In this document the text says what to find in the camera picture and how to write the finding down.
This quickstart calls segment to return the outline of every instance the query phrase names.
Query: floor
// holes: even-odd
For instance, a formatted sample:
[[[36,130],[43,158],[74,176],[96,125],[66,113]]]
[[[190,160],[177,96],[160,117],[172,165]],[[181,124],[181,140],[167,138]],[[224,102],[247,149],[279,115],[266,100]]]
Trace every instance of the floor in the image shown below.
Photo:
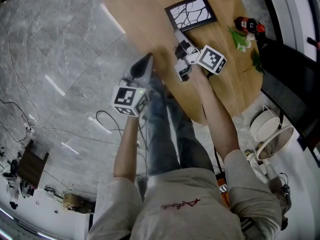
[[[264,1],[243,2],[274,39]],[[126,120],[114,112],[110,99],[139,52],[110,19],[102,0],[7,0],[0,4],[0,22],[0,99],[19,105],[35,126],[23,143],[32,138],[40,157],[50,152],[45,171],[68,189],[97,193],[99,176],[112,172],[120,136],[101,127],[96,112],[107,111],[124,128]],[[251,147],[246,132],[263,104],[274,107],[261,93],[233,118],[243,151]],[[12,103],[0,103],[0,118],[0,144],[15,158],[22,150],[26,120]],[[108,115],[99,119],[107,129],[116,128]],[[217,166],[209,129],[196,123],[194,128]],[[143,174],[141,136],[139,142],[137,168]]]

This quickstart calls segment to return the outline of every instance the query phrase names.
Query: bottle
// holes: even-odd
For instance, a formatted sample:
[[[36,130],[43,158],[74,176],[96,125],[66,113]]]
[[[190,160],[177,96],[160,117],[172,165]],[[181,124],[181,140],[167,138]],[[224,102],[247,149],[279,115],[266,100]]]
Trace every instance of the bottle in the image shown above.
[[[313,45],[315,48],[320,50],[320,42],[317,42],[316,40],[312,39],[311,37],[308,37],[306,41],[310,44]]]
[[[234,24],[238,30],[250,32],[252,34],[265,32],[265,26],[254,18],[238,17],[234,21]]]

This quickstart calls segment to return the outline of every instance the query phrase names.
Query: wooden table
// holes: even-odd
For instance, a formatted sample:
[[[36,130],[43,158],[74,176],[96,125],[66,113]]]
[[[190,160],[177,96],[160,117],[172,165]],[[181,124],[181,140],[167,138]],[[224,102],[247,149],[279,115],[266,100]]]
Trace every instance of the wooden table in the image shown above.
[[[164,83],[188,116],[206,123],[202,104],[195,88],[189,82],[180,82],[174,65],[178,41],[165,8],[182,0],[104,0],[112,16],[126,31],[128,37],[142,53],[154,54],[154,67]],[[243,53],[236,50],[226,26],[234,28],[234,19],[246,15],[241,0],[208,0],[218,22],[187,31],[187,35],[202,49],[209,45],[227,58],[219,76],[210,78],[222,103],[233,117],[245,110],[260,93],[263,77],[252,66],[251,49]]]

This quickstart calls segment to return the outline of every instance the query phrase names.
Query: picture frame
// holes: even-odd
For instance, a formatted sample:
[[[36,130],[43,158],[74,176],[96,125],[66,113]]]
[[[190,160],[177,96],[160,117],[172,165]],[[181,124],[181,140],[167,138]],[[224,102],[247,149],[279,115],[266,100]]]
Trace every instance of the picture frame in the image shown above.
[[[217,21],[208,0],[183,0],[164,10],[173,28],[182,32]]]

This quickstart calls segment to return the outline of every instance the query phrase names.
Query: blue jeans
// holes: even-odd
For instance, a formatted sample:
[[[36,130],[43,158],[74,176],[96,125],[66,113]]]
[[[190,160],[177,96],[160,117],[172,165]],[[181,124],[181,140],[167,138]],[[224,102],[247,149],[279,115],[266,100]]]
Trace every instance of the blue jeans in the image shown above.
[[[214,173],[205,148],[196,139],[190,118],[174,98],[167,98],[165,87],[155,74],[151,80],[154,91],[147,111],[149,175],[159,175],[183,168],[204,168]],[[179,160],[171,139],[167,106],[171,115]]]

